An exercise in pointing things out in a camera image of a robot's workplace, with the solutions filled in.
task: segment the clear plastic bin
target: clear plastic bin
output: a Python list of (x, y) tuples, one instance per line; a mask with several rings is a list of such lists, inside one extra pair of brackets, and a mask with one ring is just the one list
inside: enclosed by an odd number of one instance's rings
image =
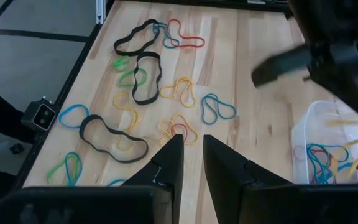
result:
[[(334, 119), (343, 119), (339, 112), (340, 108), (334, 102), (316, 101), (312, 103), (299, 123), (292, 129), (292, 163), (293, 181), (296, 184), (310, 184), (314, 170), (310, 160), (306, 156), (306, 146), (311, 143), (321, 145), (344, 145), (352, 139), (347, 136), (342, 126), (327, 126), (327, 122)], [(338, 147), (327, 147), (329, 153), (334, 153)], [(316, 157), (323, 163), (327, 161), (326, 154), (316, 153)], [(349, 158), (344, 163), (353, 162), (353, 156), (349, 153)], [(357, 172), (351, 178), (344, 178), (346, 170), (340, 172), (336, 182), (338, 184), (348, 184), (358, 182)]]

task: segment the green rubber band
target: green rubber band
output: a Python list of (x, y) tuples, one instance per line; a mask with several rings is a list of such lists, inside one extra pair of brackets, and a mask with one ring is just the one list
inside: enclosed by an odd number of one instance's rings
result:
[(125, 55), (125, 56), (119, 57), (119, 59), (116, 60), (112, 65), (117, 72), (122, 72), (125, 70), (128, 63), (129, 63), (129, 56)]
[[(121, 77), (119, 78), (119, 81), (118, 81), (118, 85), (119, 85), (120, 87), (133, 87), (133, 86), (134, 86), (133, 83), (122, 83), (122, 81), (123, 81), (126, 77), (128, 77), (129, 75), (132, 75), (132, 74), (134, 73), (134, 71), (135, 71), (135, 70), (131, 70), (131, 71), (126, 72), (126, 73), (124, 73), (123, 75), (121, 75)], [(142, 68), (139, 69), (139, 72), (142, 73), (143, 76), (142, 76), (142, 80), (137, 84), (137, 86), (143, 85), (143, 84), (146, 82), (146, 80), (147, 80), (147, 72), (146, 72), (144, 69), (142, 69)]]
[(73, 186), (76, 184), (76, 181), (78, 180), (78, 178), (81, 175), (81, 171), (82, 171), (82, 162), (81, 159), (78, 157), (77, 154), (67, 154), (65, 159), (57, 164), (55, 167), (53, 167), (47, 174), (47, 183), (50, 184), (51, 181), (50, 179), (53, 177), (53, 175), (55, 175), (56, 171), (59, 170), (63, 165), (66, 165), (67, 167), (67, 163), (69, 160), (74, 159), (74, 174), (71, 176), (71, 174), (69, 173), (68, 170), (66, 170), (66, 175), (68, 176), (68, 186)]

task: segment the black rubber band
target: black rubber band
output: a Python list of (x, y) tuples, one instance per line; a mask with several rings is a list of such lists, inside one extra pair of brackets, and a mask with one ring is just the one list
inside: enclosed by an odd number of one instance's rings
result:
[[(139, 71), (139, 60), (143, 57), (153, 57), (156, 58), (158, 60), (158, 68), (160, 69), (160, 73), (157, 76), (157, 79), (155, 80), (155, 84), (157, 86), (157, 92), (154, 94), (154, 96), (152, 96), (151, 98), (147, 99), (147, 100), (142, 100), (139, 101), (137, 99), (135, 99), (135, 93), (137, 91), (137, 80), (136, 80), (136, 73)], [(141, 52), (137, 58), (136, 58), (136, 68), (134, 70), (134, 76), (135, 76), (135, 84), (134, 87), (132, 89), (132, 97), (135, 101), (135, 103), (137, 103), (138, 105), (148, 105), (151, 104), (153, 102), (155, 102), (159, 96), (160, 93), (160, 87), (158, 86), (159, 81), (161, 80), (162, 77), (162, 70), (161, 70), (161, 58), (160, 55), (155, 53), (155, 52)]]
[[(117, 134), (117, 135), (123, 135), (125, 137), (127, 137), (128, 139), (132, 140), (132, 141), (140, 141), (140, 142), (144, 142), (146, 144), (146, 150), (144, 151), (144, 153), (135, 158), (135, 159), (130, 159), (130, 160), (127, 160), (127, 161), (123, 161), (123, 160), (119, 160), (117, 158), (115, 158), (109, 151), (107, 150), (104, 150), (104, 149), (97, 149), (92, 143), (90, 143), (88, 140), (85, 139), (84, 137), (84, 133), (85, 133), (85, 128), (86, 126), (88, 125), (89, 122), (93, 121), (93, 120), (101, 120), (104, 124), (104, 126), (106, 127), (106, 129), (111, 133), (111, 134)], [(104, 122), (103, 118), (100, 117), (99, 115), (96, 115), (96, 114), (92, 114), (92, 115), (89, 115), (87, 116), (81, 123), (81, 127), (80, 127), (80, 138), (88, 143), (90, 146), (92, 146), (92, 148), (94, 148), (94, 150), (98, 151), (98, 152), (102, 152), (102, 153), (107, 153), (109, 154), (114, 160), (116, 160), (117, 162), (120, 162), (120, 163), (123, 163), (123, 164), (129, 164), (129, 163), (133, 163), (133, 162), (137, 162), (141, 159), (143, 159), (147, 153), (149, 152), (149, 145), (147, 144), (147, 142), (144, 140), (144, 139), (141, 139), (141, 138), (137, 138), (137, 137), (133, 137), (133, 136), (130, 136), (128, 135), (127, 133), (125, 133), (124, 131), (118, 131), (118, 130), (115, 130), (115, 129), (112, 129), (112, 128), (109, 128), (109, 126), (107, 126), (107, 124)]]
[(116, 51), (116, 53), (118, 55), (122, 55), (122, 56), (125, 56), (125, 55), (126, 56), (136, 56), (136, 55), (139, 55), (140, 53), (142, 53), (147, 47), (154, 44), (155, 40), (157, 40), (157, 37), (160, 34), (160, 29), (158, 30), (158, 32), (155, 33), (153, 39), (146, 42), (139, 50), (135, 50), (135, 51), (131, 51), (131, 52), (124, 52), (124, 51), (117, 49), (121, 44), (131, 41), (131, 39), (134, 38), (136, 33), (144, 30), (150, 24), (158, 24), (158, 21), (155, 19), (148, 19), (142, 25), (132, 29), (131, 33), (128, 36), (115, 41), (113, 46), (114, 46), (114, 50)]

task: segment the gray floor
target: gray floor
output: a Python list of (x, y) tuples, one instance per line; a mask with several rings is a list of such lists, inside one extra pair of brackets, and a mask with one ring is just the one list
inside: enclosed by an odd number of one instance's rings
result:
[[(95, 0), (13, 0), (0, 29), (89, 36)], [(30, 101), (59, 94), (84, 43), (0, 35), (0, 95), (19, 110)], [(25, 154), (13, 156), (15, 139), (0, 134), (0, 170), (16, 174)]]

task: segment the wooden table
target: wooden table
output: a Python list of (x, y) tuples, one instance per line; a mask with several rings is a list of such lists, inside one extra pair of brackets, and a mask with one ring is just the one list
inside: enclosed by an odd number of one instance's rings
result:
[[(311, 102), (332, 100), (333, 96), (312, 82), (304, 82), (302, 78), (307, 75), (306, 71), (282, 77), (258, 90), (253, 86), (250, 73), (256, 64), (269, 54), (303, 41), (295, 21), (286, 21), (280, 13), (116, 1), (62, 109), (82, 103), (89, 107), (91, 114), (101, 115), (110, 127), (121, 130), (127, 127), (132, 115), (112, 105), (118, 93), (131, 95), (131, 89), (117, 87), (121, 73), (112, 67), (119, 58), (112, 45), (148, 18), (164, 22), (177, 18), (182, 22), (185, 35), (200, 35), (206, 40), (206, 45), (199, 49), (166, 49), (162, 45), (163, 35), (160, 35), (157, 42), (148, 48), (162, 56), (160, 86), (172, 84), (179, 76), (189, 76), (196, 84), (194, 92), (198, 102), (206, 94), (215, 93), (220, 100), (237, 108), (235, 119), (219, 119), (216, 124), (207, 126), (201, 122), (201, 106), (185, 108), (179, 97), (160, 97), (147, 106), (136, 105), (130, 97), (129, 104), (141, 118), (132, 135), (146, 139), (150, 146), (145, 159), (134, 164), (120, 164), (106, 154), (92, 150), (81, 141), (77, 130), (56, 122), (24, 187), (46, 185), (47, 172), (70, 151), (77, 152), (83, 160), (83, 173), (77, 185), (107, 185), (116, 178), (129, 178), (160, 149), (162, 132), (157, 127), (158, 122), (170, 119), (176, 113), (184, 114), (200, 134), (197, 144), (185, 147), (181, 223), (217, 223), (203, 172), (204, 134), (212, 134), (248, 159), (292, 180), (291, 129)], [(172, 36), (178, 37), (177, 29), (177, 24), (171, 27)], [(138, 49), (151, 36), (152, 29), (149, 28), (123, 47), (126, 50)], [(134, 65), (135, 58), (131, 58), (130, 67)], [(143, 100), (155, 91), (156, 64), (145, 59), (140, 66), (151, 74), (145, 87), (137, 93), (137, 98)], [(211, 113), (207, 115), (208, 119), (212, 118)], [(68, 115), (65, 121), (80, 123), (83, 117), (78, 110)], [(105, 149), (110, 149), (116, 140), (100, 122), (91, 123), (86, 136), (96, 146)], [(189, 133), (189, 141), (191, 138), (194, 135)], [(115, 148), (112, 152), (121, 156), (128, 153), (117, 152)], [(61, 171), (54, 176), (53, 185), (65, 184), (67, 178)]]

